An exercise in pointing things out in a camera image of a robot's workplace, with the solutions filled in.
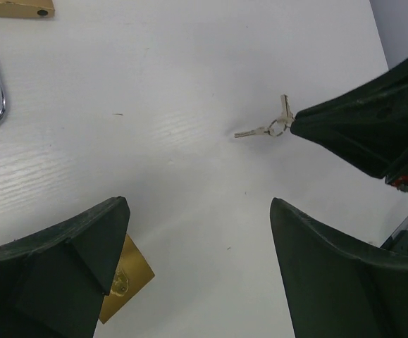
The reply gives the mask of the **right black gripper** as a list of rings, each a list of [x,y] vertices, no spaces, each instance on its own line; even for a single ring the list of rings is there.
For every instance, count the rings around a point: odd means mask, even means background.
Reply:
[[[408,193],[408,58],[342,96],[300,111],[290,131]]]

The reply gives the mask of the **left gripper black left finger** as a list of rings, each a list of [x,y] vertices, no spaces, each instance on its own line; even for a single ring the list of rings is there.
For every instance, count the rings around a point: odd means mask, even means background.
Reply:
[[[113,197],[0,246],[0,337],[92,337],[130,219]]]

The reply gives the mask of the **silver key bunch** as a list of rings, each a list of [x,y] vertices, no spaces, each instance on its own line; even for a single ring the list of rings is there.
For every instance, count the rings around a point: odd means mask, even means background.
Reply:
[[[286,130],[291,128],[291,125],[295,121],[295,117],[290,109],[288,95],[281,95],[280,100],[282,107],[281,114],[269,125],[258,127],[246,132],[237,132],[234,134],[234,138],[239,139],[250,136],[279,137],[284,134]]]

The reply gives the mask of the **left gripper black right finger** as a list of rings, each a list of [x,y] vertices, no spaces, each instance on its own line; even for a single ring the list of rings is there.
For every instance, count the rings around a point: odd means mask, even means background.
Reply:
[[[273,241],[296,337],[408,337],[408,256],[274,198]]]

